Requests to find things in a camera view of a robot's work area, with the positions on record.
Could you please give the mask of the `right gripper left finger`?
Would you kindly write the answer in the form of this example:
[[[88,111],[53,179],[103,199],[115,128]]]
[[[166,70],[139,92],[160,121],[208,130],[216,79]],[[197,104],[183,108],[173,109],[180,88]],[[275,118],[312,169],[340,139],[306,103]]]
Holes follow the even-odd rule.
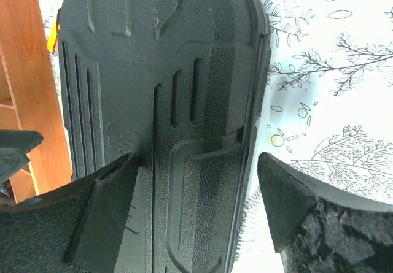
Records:
[[[1,206],[1,272],[113,272],[138,176],[126,154],[70,184]]]

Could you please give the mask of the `black plastic tool case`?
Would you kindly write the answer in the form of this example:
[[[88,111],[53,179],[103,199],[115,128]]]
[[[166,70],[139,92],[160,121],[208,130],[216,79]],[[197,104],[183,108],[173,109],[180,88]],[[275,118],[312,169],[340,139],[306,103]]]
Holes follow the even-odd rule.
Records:
[[[118,262],[230,272],[270,58],[260,0],[65,0],[74,178],[138,155]]]

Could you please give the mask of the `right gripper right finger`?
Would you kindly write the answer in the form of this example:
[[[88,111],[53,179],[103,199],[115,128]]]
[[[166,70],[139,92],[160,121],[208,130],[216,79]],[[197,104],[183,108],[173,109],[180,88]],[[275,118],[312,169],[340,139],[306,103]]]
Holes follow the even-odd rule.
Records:
[[[335,188],[267,152],[257,173],[285,272],[392,272],[392,205]]]

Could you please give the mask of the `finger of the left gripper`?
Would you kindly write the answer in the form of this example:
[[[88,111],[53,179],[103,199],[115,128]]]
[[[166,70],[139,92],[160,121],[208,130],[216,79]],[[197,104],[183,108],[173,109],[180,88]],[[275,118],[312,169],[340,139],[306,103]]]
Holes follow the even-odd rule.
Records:
[[[30,162],[27,154],[43,140],[37,131],[1,130],[1,184]]]

